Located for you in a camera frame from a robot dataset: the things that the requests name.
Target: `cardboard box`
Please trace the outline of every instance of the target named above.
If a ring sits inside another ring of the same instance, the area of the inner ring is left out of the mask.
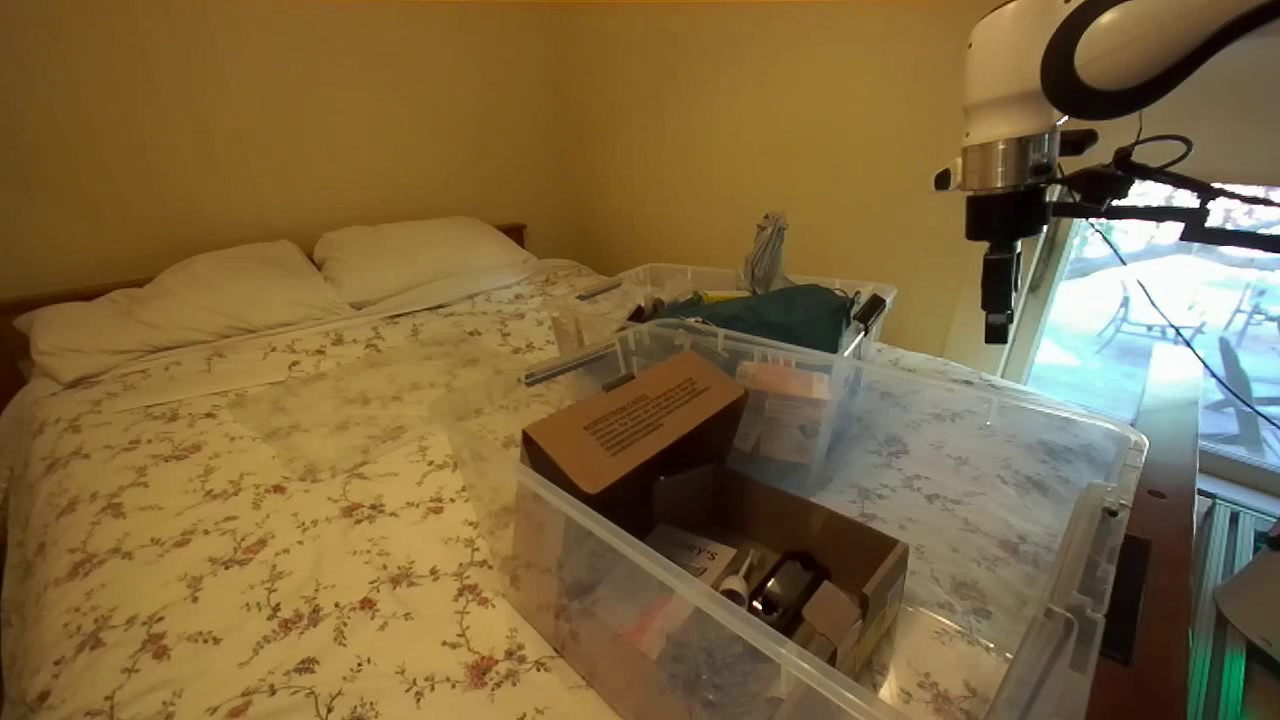
[[[746,388],[686,353],[523,432],[523,461],[599,517],[584,522],[581,510],[550,503],[523,488],[516,500],[514,602],[621,716],[689,716],[704,697],[716,697],[725,713],[725,692],[689,697],[673,675],[689,666],[689,651],[741,656],[746,670],[716,670],[721,675],[741,671],[735,703],[783,707],[804,692],[782,681],[770,656],[749,651],[730,625],[698,612],[689,591],[642,569],[637,552],[652,527],[707,536],[725,550],[804,552],[826,566],[829,584],[850,598],[844,625],[853,625],[853,638],[842,638],[837,648],[837,670],[850,675],[860,671],[899,612],[910,569],[899,541],[725,469],[741,408]]]

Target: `folded cloth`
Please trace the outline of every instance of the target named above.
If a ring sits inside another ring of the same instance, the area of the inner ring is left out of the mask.
[[[763,298],[741,300],[682,300],[652,312],[652,319],[704,319],[716,330],[799,344],[818,353],[837,353],[844,325],[853,312],[853,298],[842,298],[826,283],[788,283]]]

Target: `beige wall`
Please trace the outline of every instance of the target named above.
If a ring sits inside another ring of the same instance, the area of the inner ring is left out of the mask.
[[[741,265],[788,214],[788,265],[899,289],[888,342],[958,316],[959,58],[989,0],[597,7],[574,16],[576,234],[592,265]]]
[[[426,214],[529,220],[566,251],[550,21],[426,0],[0,3],[0,300]]]
[[[782,210],[793,268],[896,283],[888,342],[940,353],[972,268],[928,179],[989,3],[10,0],[0,300],[429,214],[741,265]]]

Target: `wooden headboard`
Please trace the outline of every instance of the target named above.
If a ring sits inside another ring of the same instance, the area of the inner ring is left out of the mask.
[[[529,224],[495,224],[514,245],[529,250]],[[114,289],[137,289],[137,283],[102,283],[102,289],[71,289],[71,292],[43,292],[0,304],[0,408],[26,388],[30,379],[30,337],[13,330],[18,316],[43,309],[43,304],[69,304],[69,300],[91,300]]]

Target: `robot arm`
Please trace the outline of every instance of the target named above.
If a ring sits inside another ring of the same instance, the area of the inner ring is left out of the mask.
[[[967,192],[965,238],[989,245],[989,344],[1009,342],[1017,245],[1048,220],[1057,159],[1097,142],[1068,115],[1132,115],[1271,21],[1280,0],[1009,0],[972,28],[965,149],[937,187]]]

